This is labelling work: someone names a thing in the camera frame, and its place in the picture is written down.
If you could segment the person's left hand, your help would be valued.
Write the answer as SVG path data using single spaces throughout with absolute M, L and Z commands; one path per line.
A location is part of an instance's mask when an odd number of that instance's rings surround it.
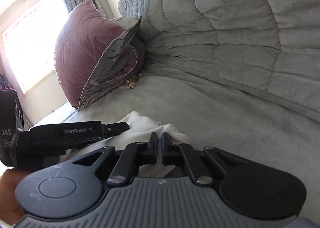
M 30 172 L 19 169 L 7 169 L 1 176 L 1 220 L 14 225 L 23 217 L 23 213 L 16 201 L 15 190 L 18 183 Z

